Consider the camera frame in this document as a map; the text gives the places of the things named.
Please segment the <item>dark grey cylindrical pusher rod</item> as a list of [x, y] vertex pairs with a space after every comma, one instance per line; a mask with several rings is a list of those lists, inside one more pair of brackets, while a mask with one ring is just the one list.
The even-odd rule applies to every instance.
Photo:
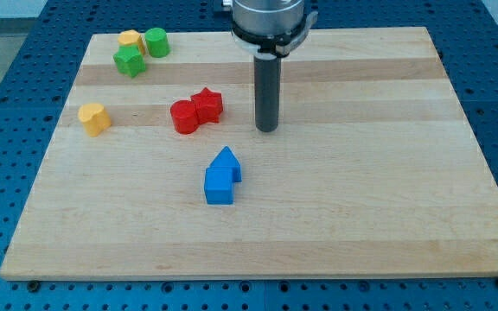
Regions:
[[262, 132], [278, 127], [281, 60], [253, 60], [255, 125]]

